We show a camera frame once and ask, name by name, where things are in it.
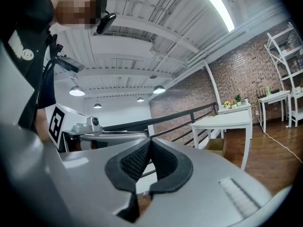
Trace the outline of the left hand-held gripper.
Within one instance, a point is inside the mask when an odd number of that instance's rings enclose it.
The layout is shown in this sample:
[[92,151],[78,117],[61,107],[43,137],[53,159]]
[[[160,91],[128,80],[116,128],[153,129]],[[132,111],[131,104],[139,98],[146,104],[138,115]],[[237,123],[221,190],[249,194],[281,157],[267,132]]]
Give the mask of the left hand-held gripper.
[[104,131],[97,117],[88,117],[66,106],[56,104],[49,122],[48,134],[59,152],[68,152],[68,138],[122,144],[148,138],[138,131]]

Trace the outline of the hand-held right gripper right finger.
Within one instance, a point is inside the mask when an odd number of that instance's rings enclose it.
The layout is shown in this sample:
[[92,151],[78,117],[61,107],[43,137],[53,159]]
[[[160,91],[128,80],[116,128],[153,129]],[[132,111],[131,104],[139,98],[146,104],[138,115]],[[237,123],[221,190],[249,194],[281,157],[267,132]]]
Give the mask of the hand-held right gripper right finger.
[[190,179],[176,192],[154,195],[139,218],[141,227],[229,227],[244,220],[220,182],[232,179],[256,206],[272,194],[258,180],[227,159],[202,149],[161,139],[187,155],[193,164]]

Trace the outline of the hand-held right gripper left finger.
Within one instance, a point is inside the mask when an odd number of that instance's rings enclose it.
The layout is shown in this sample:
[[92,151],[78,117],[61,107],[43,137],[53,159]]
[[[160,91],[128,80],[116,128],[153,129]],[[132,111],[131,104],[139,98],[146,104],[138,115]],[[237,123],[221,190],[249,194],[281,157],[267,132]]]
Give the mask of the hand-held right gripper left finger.
[[149,161],[150,139],[102,149],[62,153],[69,186],[85,227],[136,227],[136,183]]

